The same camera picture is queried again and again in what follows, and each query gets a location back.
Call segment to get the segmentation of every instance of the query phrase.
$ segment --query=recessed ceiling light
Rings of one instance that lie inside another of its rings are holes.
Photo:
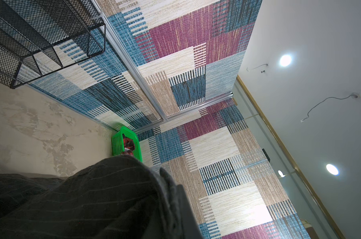
[[[280,65],[282,67],[286,67],[287,65],[291,64],[292,57],[290,55],[283,55],[280,58]]]
[[[338,169],[333,165],[327,165],[327,170],[333,175],[338,175]]]

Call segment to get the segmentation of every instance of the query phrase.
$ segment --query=metal frame strip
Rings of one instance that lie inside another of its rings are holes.
[[[218,96],[218,97],[209,99],[209,100],[207,100],[207,101],[205,101],[205,102],[202,102],[202,103],[197,104],[197,105],[195,105],[195,106],[189,107],[189,108],[187,108],[187,109],[185,109],[185,110],[183,110],[183,111],[180,111],[180,112],[178,112],[178,113],[176,113],[176,114],[173,114],[173,115],[171,115],[171,116],[168,117],[168,120],[167,120],[167,121],[153,122],[153,123],[151,123],[151,124],[145,125],[144,127],[140,127],[140,128],[138,128],[138,129],[134,130],[134,132],[135,132],[136,134],[145,132],[145,131],[150,130],[150,129],[152,129],[152,128],[158,127],[158,126],[160,126],[161,124],[163,124],[163,123],[165,123],[165,122],[171,121],[171,120],[173,120],[173,119],[177,119],[177,118],[179,118],[179,117],[181,117],[181,116],[185,116],[185,115],[187,115],[187,114],[189,114],[189,113],[191,113],[191,112],[198,111],[198,110],[200,110],[200,109],[206,108],[206,107],[208,107],[208,106],[211,106],[211,105],[213,105],[213,104],[219,103],[219,102],[221,102],[221,101],[225,101],[226,99],[230,99],[230,98],[232,98],[233,96],[234,96],[234,95],[232,94],[232,92],[228,92],[228,93],[222,94],[222,95],[220,95],[220,96]]]
[[[111,46],[114,48],[116,53],[119,55],[123,63],[126,65],[129,73],[131,76],[137,81],[140,88],[143,90],[143,93],[147,96],[151,104],[154,106],[155,110],[159,113],[160,117],[164,121],[168,120],[167,115],[164,113],[162,107],[159,105],[158,100],[154,97],[154,94],[151,92],[148,84],[146,83],[145,79],[140,74],[137,66],[133,62],[132,58],[128,54],[125,46],[123,45],[122,41],[120,40],[117,33],[114,31],[113,27],[111,26],[109,20],[107,19],[105,13],[102,11],[101,7],[99,6],[97,0],[91,0],[94,4],[95,8],[101,14],[104,23],[106,24],[106,38],[110,42]]]

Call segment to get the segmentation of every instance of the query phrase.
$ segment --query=dark blanket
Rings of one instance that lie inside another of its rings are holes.
[[[130,156],[66,180],[0,174],[0,238],[202,238],[181,185]]]

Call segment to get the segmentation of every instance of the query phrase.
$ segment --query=floor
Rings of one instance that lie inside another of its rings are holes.
[[[111,156],[114,133],[29,86],[0,84],[0,173],[71,176]]]

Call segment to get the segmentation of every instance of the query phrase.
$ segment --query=hanging wire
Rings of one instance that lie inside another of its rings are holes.
[[[262,65],[266,65],[266,66],[268,66],[268,64],[262,64]],[[262,65],[259,65],[258,67],[260,67],[260,66],[262,66]],[[256,69],[256,68],[258,68],[258,67],[255,67],[254,69]],[[248,70],[248,67],[247,67],[247,71],[249,72],[249,71],[252,71],[253,69],[250,69],[250,70]]]
[[[345,98],[336,98],[336,97],[328,97],[328,98],[326,98],[325,100],[321,101],[320,103],[318,103],[317,105],[315,105],[314,107],[312,107],[312,108],[308,111],[307,117],[306,117],[305,119],[301,120],[300,122],[303,122],[304,120],[306,120],[307,118],[309,118],[309,112],[311,112],[312,109],[314,109],[316,106],[318,106],[319,104],[323,103],[323,102],[326,101],[327,99],[330,99],[330,98],[334,98],[334,99],[347,99],[347,98],[349,98],[349,97],[351,97],[351,96],[354,96],[355,98],[358,98],[358,96],[355,95],[355,94],[350,94],[348,97],[345,97]]]

